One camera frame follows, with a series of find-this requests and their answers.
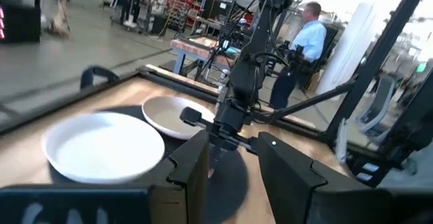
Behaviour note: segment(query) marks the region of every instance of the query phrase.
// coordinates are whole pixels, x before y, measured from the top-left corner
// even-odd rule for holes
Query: white plate
[[[177,139],[188,140],[202,128],[182,122],[180,115],[186,107],[201,112],[202,118],[213,122],[215,115],[208,108],[182,97],[153,97],[143,104],[142,110],[147,122],[160,132]]]
[[[80,183],[117,184],[155,167],[164,141],[150,125],[113,112],[86,114],[50,128],[42,149],[55,170]]]

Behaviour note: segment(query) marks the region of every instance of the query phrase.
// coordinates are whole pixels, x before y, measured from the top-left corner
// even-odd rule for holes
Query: wooden table
[[[190,38],[189,40],[193,41],[194,43],[199,43],[201,45],[207,46],[209,48],[216,47],[218,44],[218,41],[206,37]],[[185,58],[187,56],[205,62],[210,58],[209,50],[189,44],[180,39],[172,40],[170,42],[170,46],[177,52],[175,69],[173,70],[175,74],[180,74],[183,64],[185,62]],[[214,58],[214,65],[218,66],[220,69],[228,69],[233,63],[233,59],[228,58],[224,55],[216,55]]]
[[[165,70],[153,66],[150,67],[162,73],[170,74]],[[173,76],[176,79],[196,84],[205,89],[213,89],[180,75],[173,74]],[[0,186],[4,187],[6,185],[19,183],[49,183],[49,167],[47,159],[42,153],[40,140],[44,132],[53,124],[70,118],[71,116],[92,112],[102,108],[139,105],[152,97],[160,95],[184,97],[194,100],[211,110],[214,109],[214,105],[212,104],[162,87],[150,81],[131,79],[107,91],[98,93],[93,97],[84,99],[69,108],[33,122],[27,127],[12,131],[0,138]],[[245,137],[257,136],[260,131],[268,131],[307,156],[322,162],[342,174],[346,174],[344,168],[337,163],[331,150],[322,143],[269,125],[253,124],[244,127],[242,135]],[[265,187],[260,175],[258,158],[247,153],[244,148],[239,148],[239,152],[248,169],[249,189],[246,200],[237,214],[224,223],[274,223],[271,207],[269,206]]]

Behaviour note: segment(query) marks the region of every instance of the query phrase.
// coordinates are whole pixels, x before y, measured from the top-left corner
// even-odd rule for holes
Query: black mat
[[[146,121],[141,106],[122,106],[102,111],[126,114]],[[175,139],[162,133],[161,137],[165,144],[163,159],[185,143],[185,140]],[[54,183],[72,183],[51,165],[50,174]],[[219,160],[208,183],[205,223],[219,224],[233,216],[244,202],[247,192],[248,172],[244,160],[238,151],[226,153]]]

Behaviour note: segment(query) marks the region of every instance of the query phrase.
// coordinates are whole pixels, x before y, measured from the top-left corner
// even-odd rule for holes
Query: concrete floor
[[[55,6],[44,0],[43,13],[52,16]],[[121,74],[145,64],[161,65],[175,59],[169,49],[173,32],[168,32],[163,41],[127,32],[112,26],[108,9],[82,9],[68,7],[68,23],[71,38],[67,41],[43,35],[40,44],[10,45],[0,49],[0,120],[5,121],[34,110],[55,99],[78,91],[78,78],[90,65],[100,65]],[[260,91],[260,98],[268,101],[273,79],[267,79]],[[290,105],[304,101],[313,94],[294,91]],[[294,114],[313,122],[318,129],[326,130],[341,99],[326,101]],[[361,113],[360,103],[353,116]],[[361,145],[366,137],[359,133],[353,123],[348,127],[349,139]]]

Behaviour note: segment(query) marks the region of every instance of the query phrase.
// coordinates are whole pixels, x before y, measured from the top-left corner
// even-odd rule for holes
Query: workbench
[[[146,78],[143,74],[147,74],[152,79]],[[176,84],[173,84],[172,88],[165,87],[163,80],[170,80]],[[77,95],[71,95],[61,102],[37,110],[32,115],[12,121],[9,125],[0,129],[0,186],[5,187],[25,183],[51,184],[53,182],[52,169],[50,170],[47,159],[41,150],[40,141],[44,132],[61,120],[104,108],[138,106],[146,100],[160,95],[184,97],[213,111],[214,103],[209,98],[216,97],[216,92],[215,88],[149,65],[139,72],[125,75],[119,81],[107,82],[87,88]],[[304,124],[306,127],[314,127],[311,122],[293,116],[290,119],[299,124]],[[240,134],[244,137],[251,137],[257,136],[261,131],[272,133],[307,156],[322,162],[335,171],[348,175],[345,168],[337,162],[332,151],[323,143],[295,135],[278,127],[256,123],[245,126]],[[246,166],[248,181],[246,189],[248,191],[240,202],[240,208],[237,208],[234,214],[230,214],[223,223],[274,223],[267,193],[260,175],[257,156],[248,153],[242,147],[239,147],[235,153],[240,155],[241,162]],[[236,167],[234,162],[222,164],[233,168]],[[226,183],[221,179],[221,175],[224,174],[225,171],[217,167],[208,186],[221,184],[219,187],[230,187],[223,184]],[[231,184],[235,185],[232,191],[241,191],[239,190],[241,183]],[[230,191],[230,189],[220,189],[219,191],[222,192],[213,193],[211,196],[222,196],[224,195],[223,191]]]
[[[215,34],[215,31],[217,30],[219,33],[219,30],[221,29],[221,23],[217,20],[208,20],[202,17],[197,17],[194,20],[194,25],[192,26],[191,35],[194,35],[201,27],[201,25],[206,25],[206,32],[203,32],[203,34],[208,35],[209,34],[209,28],[213,29],[211,32],[212,36],[217,36],[218,34]]]
[[[218,43],[218,41],[206,37],[188,38],[188,40],[191,42],[186,42],[181,39],[174,39],[170,42],[171,48],[177,52],[177,59],[173,70],[175,74],[181,73],[186,57],[207,62],[211,55],[210,50],[216,47]],[[200,44],[203,47],[208,47],[208,49],[195,46],[192,43]],[[219,70],[230,69],[231,65],[234,63],[234,59],[224,55],[216,55],[213,61],[212,65],[218,67]]]

